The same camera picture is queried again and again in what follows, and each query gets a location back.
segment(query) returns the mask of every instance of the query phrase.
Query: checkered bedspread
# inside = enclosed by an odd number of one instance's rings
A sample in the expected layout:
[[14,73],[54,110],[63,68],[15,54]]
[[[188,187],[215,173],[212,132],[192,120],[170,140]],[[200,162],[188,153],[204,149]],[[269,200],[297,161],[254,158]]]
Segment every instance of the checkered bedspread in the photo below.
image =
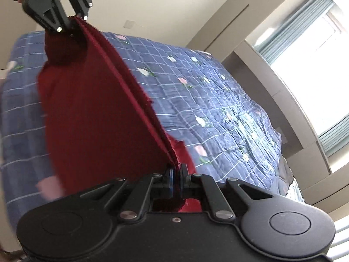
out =
[[[210,54],[105,33],[143,90],[164,129],[184,141],[197,172],[216,181],[241,178],[270,189],[281,138],[265,111]],[[36,185],[53,175],[36,77],[46,61],[44,33],[22,36],[10,57],[2,93],[1,167],[13,226],[45,204]]]

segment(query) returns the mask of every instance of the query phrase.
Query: mattress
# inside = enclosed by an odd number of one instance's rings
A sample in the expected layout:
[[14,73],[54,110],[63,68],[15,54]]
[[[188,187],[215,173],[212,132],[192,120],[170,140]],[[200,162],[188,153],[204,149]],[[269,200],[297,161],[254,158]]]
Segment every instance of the mattress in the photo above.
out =
[[[185,142],[197,172],[218,182],[240,178],[286,195],[293,176],[281,156],[280,135],[216,59],[143,38],[104,36],[152,99],[163,128]],[[55,175],[36,86],[45,61],[44,32],[22,36],[11,53],[1,96],[1,173],[13,227],[24,213],[50,200],[40,186]]]

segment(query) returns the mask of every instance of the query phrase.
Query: red cloth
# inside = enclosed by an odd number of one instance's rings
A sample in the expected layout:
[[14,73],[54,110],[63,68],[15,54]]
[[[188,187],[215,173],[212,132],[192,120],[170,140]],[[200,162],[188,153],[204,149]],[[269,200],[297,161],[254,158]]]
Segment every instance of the red cloth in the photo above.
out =
[[167,164],[194,165],[166,135],[151,101],[103,35],[79,18],[77,30],[45,36],[38,77],[46,142],[66,194],[115,177],[137,180]]

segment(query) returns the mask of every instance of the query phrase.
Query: light switch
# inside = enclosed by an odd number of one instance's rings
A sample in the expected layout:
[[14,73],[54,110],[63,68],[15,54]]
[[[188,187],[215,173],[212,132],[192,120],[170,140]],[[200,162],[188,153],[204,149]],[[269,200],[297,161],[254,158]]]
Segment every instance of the light switch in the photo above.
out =
[[123,25],[123,27],[124,27],[125,29],[131,29],[131,28],[133,28],[134,24],[135,24],[135,21],[129,21],[129,20],[127,20],[127,21],[125,22],[125,24]]

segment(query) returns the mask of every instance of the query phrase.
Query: white wall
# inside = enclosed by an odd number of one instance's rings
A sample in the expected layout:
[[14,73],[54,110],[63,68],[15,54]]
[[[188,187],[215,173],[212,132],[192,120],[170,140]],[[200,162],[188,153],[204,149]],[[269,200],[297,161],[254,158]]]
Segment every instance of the white wall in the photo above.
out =
[[335,209],[334,211],[329,213],[330,217],[333,221],[340,220],[349,215],[349,203]]
[[188,44],[223,61],[285,0],[227,0]]
[[0,69],[5,69],[13,44],[19,36],[35,30],[36,24],[13,0],[0,0]]
[[285,0],[277,7],[254,31],[246,38],[246,41],[254,45],[257,39],[269,28],[277,29],[283,21],[296,11],[306,0]]
[[[101,31],[186,46],[225,1],[93,0],[88,22]],[[126,20],[135,21],[132,29],[123,28]]]
[[[0,70],[0,86],[4,82],[4,79],[7,76],[7,69]],[[1,141],[0,141],[0,164],[3,163],[2,158],[2,148],[1,148]],[[2,189],[2,180],[1,180],[1,173],[0,173],[0,245],[3,249],[6,251],[15,251],[20,249],[20,245],[17,241],[17,238],[15,237],[14,232],[12,231],[12,228],[10,227],[10,223],[7,218],[7,209],[6,209],[6,202],[4,199],[3,189]]]

